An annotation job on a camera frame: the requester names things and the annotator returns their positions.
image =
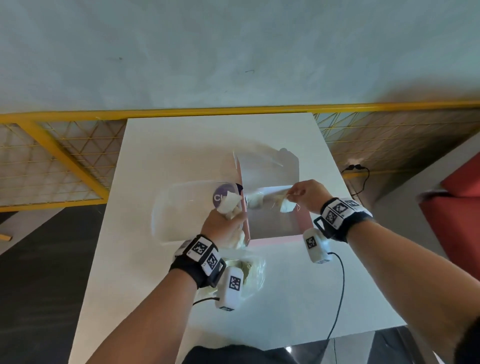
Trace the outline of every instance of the hand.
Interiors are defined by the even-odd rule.
[[[245,212],[239,213],[232,220],[227,220],[225,216],[213,209],[202,226],[201,234],[219,245],[226,243],[232,237],[233,232],[247,219]]]
[[[333,198],[324,185],[316,180],[297,182],[287,191],[287,199],[310,212],[320,214],[325,202]]]

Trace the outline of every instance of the clear plastic lid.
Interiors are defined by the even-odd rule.
[[[213,208],[227,192],[239,194],[236,183],[193,181],[176,183],[159,193],[152,209],[153,238],[162,243],[186,240],[200,233]]]

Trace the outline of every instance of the forearm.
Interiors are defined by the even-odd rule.
[[[480,282],[448,260],[372,222],[348,243],[386,299],[445,359],[480,316]]]
[[[174,363],[196,291],[187,273],[173,269],[87,363]]]

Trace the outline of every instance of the white sensor device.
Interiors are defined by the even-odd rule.
[[[310,228],[303,233],[303,241],[307,248],[310,260],[314,263],[326,263],[332,260],[329,239],[317,228]]]
[[[233,311],[240,307],[243,286],[243,271],[237,267],[227,267],[218,285],[215,307],[224,311]]]

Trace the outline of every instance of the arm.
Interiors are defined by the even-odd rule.
[[[226,220],[212,210],[201,234],[221,243],[245,219],[245,214],[239,214]],[[171,270],[103,341],[87,364],[174,363],[196,292],[197,283],[190,275]]]
[[[313,213],[332,198],[314,180],[295,184],[289,193],[292,202]],[[373,221],[353,225],[347,240],[398,314],[452,361],[465,331],[480,316],[480,282]]]

